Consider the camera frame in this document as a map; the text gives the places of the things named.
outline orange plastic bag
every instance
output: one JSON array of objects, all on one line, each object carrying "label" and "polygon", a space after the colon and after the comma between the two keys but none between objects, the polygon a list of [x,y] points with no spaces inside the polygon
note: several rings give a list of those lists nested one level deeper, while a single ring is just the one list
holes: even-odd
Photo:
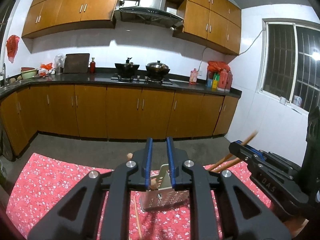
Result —
[{"label": "orange plastic bag", "polygon": [[49,64],[47,64],[47,65],[41,64],[41,65],[40,65],[40,68],[45,68],[45,69],[47,69],[47,70],[50,70],[50,69],[52,69],[52,63],[49,63]]},{"label": "orange plastic bag", "polygon": [[225,69],[227,72],[230,71],[228,64],[223,61],[208,61],[207,70],[212,72],[220,72],[223,69]]},{"label": "orange plastic bag", "polygon": [[17,35],[11,35],[7,39],[6,47],[8,51],[8,59],[11,63],[13,63],[14,57],[17,54],[19,40],[20,38]]}]

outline countertop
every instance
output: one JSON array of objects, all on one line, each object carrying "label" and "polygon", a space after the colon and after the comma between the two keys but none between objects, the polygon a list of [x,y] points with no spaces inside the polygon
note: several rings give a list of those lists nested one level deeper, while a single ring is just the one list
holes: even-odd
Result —
[{"label": "countertop", "polygon": [[144,84],[142,82],[127,83],[118,82],[112,80],[113,74],[111,73],[77,73],[77,74],[60,74],[60,75],[50,75],[48,77],[37,77],[28,80],[22,80],[15,82],[5,88],[0,88],[0,99],[7,97],[11,93],[29,86],[29,85],[41,85],[41,84],[95,84],[95,85],[117,85],[117,86],[132,86],[132,87],[145,87],[153,89],[165,89],[165,90],[175,90],[175,91],[185,91],[194,93],[204,93],[219,96],[231,96],[235,98],[240,98],[242,91],[231,88],[230,92],[221,92],[218,90],[213,90],[208,88],[204,84],[190,85],[187,82],[171,80],[173,85],[160,85],[158,83],[148,83]]}]

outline pink floral tablecloth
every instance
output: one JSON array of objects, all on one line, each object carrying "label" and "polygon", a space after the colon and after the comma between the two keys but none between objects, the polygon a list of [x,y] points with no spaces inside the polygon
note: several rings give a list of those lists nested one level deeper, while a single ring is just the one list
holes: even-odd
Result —
[{"label": "pink floral tablecloth", "polygon": [[[9,199],[6,213],[20,233],[27,238],[31,228],[89,171],[105,173],[111,170],[66,163],[34,153],[23,168]],[[249,179],[246,163],[229,168],[260,200],[270,206],[270,200]],[[140,239],[133,198],[136,200],[140,228],[144,240],[190,239],[190,212],[186,202],[165,211],[143,212],[139,192],[131,192],[129,236]],[[219,220],[217,206],[216,219]]]}]

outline silver screw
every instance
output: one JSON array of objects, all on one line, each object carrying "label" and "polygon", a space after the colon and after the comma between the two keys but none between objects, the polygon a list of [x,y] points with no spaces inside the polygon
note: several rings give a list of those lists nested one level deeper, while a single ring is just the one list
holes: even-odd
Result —
[{"label": "silver screw", "polygon": [[127,165],[128,168],[133,168],[136,165],[136,162],[135,161],[128,161],[126,163],[126,165]]},{"label": "silver screw", "polygon": [[188,160],[184,162],[184,165],[186,165],[187,167],[192,167],[193,165],[195,165],[195,163],[193,161]]},{"label": "silver screw", "polygon": [[90,179],[95,179],[96,177],[98,177],[99,173],[97,171],[90,171],[89,172],[89,178]]},{"label": "silver screw", "polygon": [[223,177],[228,178],[228,177],[231,176],[232,173],[229,170],[224,170],[224,171],[221,172],[221,174],[222,174]]}]

